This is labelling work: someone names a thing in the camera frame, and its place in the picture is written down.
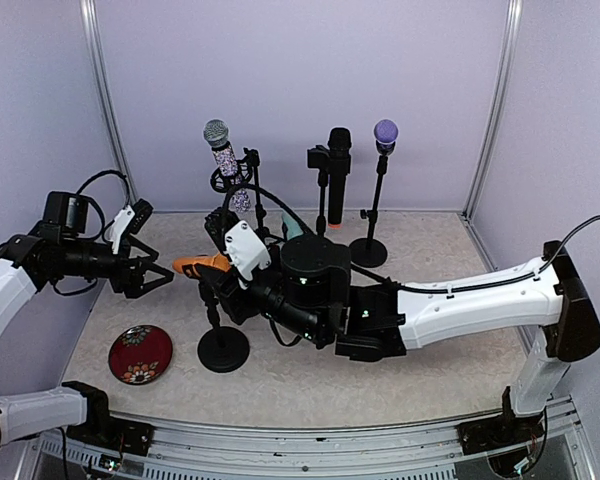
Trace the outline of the orange microphone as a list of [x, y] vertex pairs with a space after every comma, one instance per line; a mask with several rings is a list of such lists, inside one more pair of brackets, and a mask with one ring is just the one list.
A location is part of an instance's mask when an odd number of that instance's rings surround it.
[[198, 272], [199, 266], [210, 267], [223, 272], [227, 272], [231, 269], [229, 259], [221, 253], [195, 257], [180, 257], [172, 262], [172, 268], [176, 273], [191, 279], [198, 279], [200, 277]]

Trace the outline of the teal microphone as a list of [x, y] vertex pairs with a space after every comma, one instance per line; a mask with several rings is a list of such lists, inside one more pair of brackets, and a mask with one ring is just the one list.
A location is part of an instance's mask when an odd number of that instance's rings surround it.
[[300, 226], [299, 222], [296, 221], [291, 215], [287, 212], [281, 213], [281, 221], [282, 221], [282, 233], [285, 241], [290, 241], [296, 237], [302, 236], [304, 234], [304, 230]]

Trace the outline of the black stand of orange microphone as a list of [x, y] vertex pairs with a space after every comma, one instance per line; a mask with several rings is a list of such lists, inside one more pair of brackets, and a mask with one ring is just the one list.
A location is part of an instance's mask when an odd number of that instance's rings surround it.
[[250, 354], [249, 341], [240, 330], [222, 326], [218, 297], [198, 279], [199, 295], [206, 308], [207, 319], [211, 325], [197, 346], [198, 359], [202, 365], [215, 373], [230, 373], [244, 365]]

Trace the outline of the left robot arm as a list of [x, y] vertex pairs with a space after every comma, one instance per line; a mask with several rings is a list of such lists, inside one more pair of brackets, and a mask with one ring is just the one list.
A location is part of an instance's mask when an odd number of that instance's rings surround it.
[[[89, 196], [52, 191], [31, 231], [0, 245], [0, 337], [37, 293], [67, 277], [104, 279], [128, 299], [173, 280], [173, 272], [158, 265], [158, 252], [136, 237], [152, 213], [147, 201], [125, 206], [111, 225], [103, 224], [107, 240], [85, 234], [89, 210], [100, 209]], [[101, 445], [120, 435], [107, 394], [82, 382], [0, 397], [0, 448], [59, 427], [72, 427]]]

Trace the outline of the black tripod stand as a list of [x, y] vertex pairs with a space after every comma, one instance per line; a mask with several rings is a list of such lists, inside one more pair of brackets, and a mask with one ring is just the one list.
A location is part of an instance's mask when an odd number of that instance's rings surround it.
[[[251, 179], [247, 183], [253, 183], [254, 186], [259, 187], [259, 166], [260, 166], [260, 157], [259, 152], [256, 149], [248, 149], [244, 148], [244, 158], [238, 160], [239, 162], [246, 162], [249, 166], [249, 171], [251, 174]], [[255, 193], [255, 215], [257, 220], [258, 227], [256, 228], [256, 234], [262, 240], [271, 240], [274, 244], [281, 243], [283, 241], [282, 237], [276, 236], [270, 232], [270, 230], [264, 225], [264, 218], [266, 217], [266, 210], [261, 201], [261, 194], [259, 192]]]

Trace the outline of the glitter silver-head microphone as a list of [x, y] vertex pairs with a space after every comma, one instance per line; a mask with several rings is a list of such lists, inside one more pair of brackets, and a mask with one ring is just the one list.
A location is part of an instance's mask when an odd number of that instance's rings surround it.
[[249, 166], [239, 162], [229, 140], [229, 128], [220, 119], [208, 121], [203, 137], [209, 144], [217, 168], [211, 175], [210, 184], [217, 193], [225, 194], [234, 185], [247, 183], [251, 179]]

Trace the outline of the black microphone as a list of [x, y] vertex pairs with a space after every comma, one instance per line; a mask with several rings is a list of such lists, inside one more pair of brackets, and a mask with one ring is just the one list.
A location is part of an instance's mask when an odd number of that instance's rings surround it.
[[351, 171], [351, 133], [347, 128], [335, 127], [328, 139], [329, 199], [327, 223], [336, 228], [342, 223], [346, 179]]

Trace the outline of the purple-head microphone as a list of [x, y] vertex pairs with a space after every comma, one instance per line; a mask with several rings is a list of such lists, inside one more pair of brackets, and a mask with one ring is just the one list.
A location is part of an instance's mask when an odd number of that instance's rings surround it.
[[398, 126], [389, 119], [382, 119], [374, 126], [376, 149], [380, 155], [390, 155], [395, 149], [399, 135]]

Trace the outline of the red floral plate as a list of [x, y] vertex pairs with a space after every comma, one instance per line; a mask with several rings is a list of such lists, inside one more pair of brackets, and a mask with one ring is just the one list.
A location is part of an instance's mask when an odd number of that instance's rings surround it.
[[156, 381], [173, 358], [173, 342], [165, 330], [138, 325], [121, 333], [108, 354], [111, 374], [120, 382], [141, 386]]

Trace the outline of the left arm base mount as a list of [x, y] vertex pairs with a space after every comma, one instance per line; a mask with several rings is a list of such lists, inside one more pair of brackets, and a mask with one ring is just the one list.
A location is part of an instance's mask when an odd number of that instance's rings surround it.
[[69, 426], [67, 436], [88, 445], [146, 457], [155, 428], [144, 422], [112, 417], [99, 431], [88, 425]]

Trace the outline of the front aluminium rail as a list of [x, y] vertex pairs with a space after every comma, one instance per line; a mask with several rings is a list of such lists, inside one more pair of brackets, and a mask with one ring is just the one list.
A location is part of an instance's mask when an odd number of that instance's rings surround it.
[[352, 428], [248, 428], [149, 419], [145, 456], [114, 454], [48, 432], [27, 446], [20, 479], [492, 479], [490, 461], [513, 452], [463, 453], [463, 417]]

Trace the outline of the left aluminium frame post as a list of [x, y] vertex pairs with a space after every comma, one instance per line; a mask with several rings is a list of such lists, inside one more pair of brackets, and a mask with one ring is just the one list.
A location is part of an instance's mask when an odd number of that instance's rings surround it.
[[111, 147], [115, 167], [126, 176], [129, 185], [129, 199], [135, 203], [139, 199], [126, 152], [123, 146], [119, 122], [116, 117], [113, 96], [109, 86], [104, 48], [101, 40], [96, 2], [80, 0], [80, 11], [87, 47], [91, 59], [97, 95], [102, 111], [106, 135]]

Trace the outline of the aluminium frame post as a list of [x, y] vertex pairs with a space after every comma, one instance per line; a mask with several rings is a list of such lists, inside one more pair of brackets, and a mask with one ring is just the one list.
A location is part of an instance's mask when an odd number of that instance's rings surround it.
[[129, 199], [135, 203], [139, 199], [126, 152], [123, 146], [119, 122], [116, 117], [113, 96], [109, 86], [104, 48], [101, 40], [96, 2], [80, 0], [80, 11], [87, 47], [91, 59], [97, 95], [102, 111], [106, 135], [111, 147], [115, 167], [126, 176], [129, 185]]
[[522, 0], [510, 0], [507, 4], [503, 41], [491, 106], [479, 151], [478, 163], [462, 211], [463, 218], [467, 223], [473, 221], [486, 185], [488, 170], [496, 145], [501, 118], [505, 110], [509, 80], [514, 65], [519, 36], [523, 4], [524, 2]]

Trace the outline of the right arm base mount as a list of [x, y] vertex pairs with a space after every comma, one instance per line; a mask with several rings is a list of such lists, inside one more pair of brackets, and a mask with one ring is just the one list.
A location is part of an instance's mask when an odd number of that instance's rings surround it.
[[528, 442], [542, 436], [544, 427], [540, 416], [513, 420], [497, 416], [463, 422], [456, 431], [463, 454], [472, 455]]

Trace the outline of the right aluminium frame post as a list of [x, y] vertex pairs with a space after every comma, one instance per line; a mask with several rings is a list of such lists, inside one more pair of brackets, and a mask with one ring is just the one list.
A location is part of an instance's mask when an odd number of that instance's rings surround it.
[[473, 221], [486, 185], [488, 170], [496, 145], [501, 118], [505, 110], [509, 80], [514, 65], [519, 36], [523, 4], [524, 2], [522, 0], [510, 0], [507, 4], [503, 41], [491, 106], [479, 151], [478, 163], [462, 211], [463, 218], [467, 223]]

